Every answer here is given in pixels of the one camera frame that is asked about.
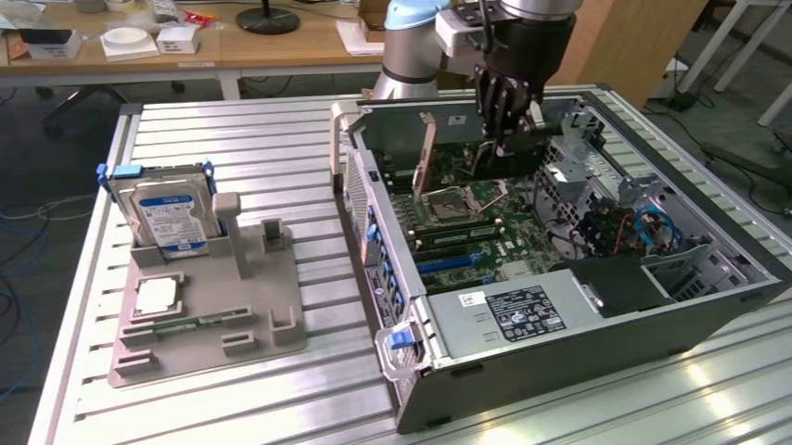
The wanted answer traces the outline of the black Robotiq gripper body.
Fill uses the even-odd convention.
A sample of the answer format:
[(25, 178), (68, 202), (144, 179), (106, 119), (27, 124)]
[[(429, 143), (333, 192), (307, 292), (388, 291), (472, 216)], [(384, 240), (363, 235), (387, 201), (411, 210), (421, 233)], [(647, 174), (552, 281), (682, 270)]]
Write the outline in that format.
[(494, 43), (484, 66), (494, 78), (527, 85), (531, 100), (542, 100), (548, 79), (556, 73), (575, 26), (575, 15), (560, 20), (496, 20)]

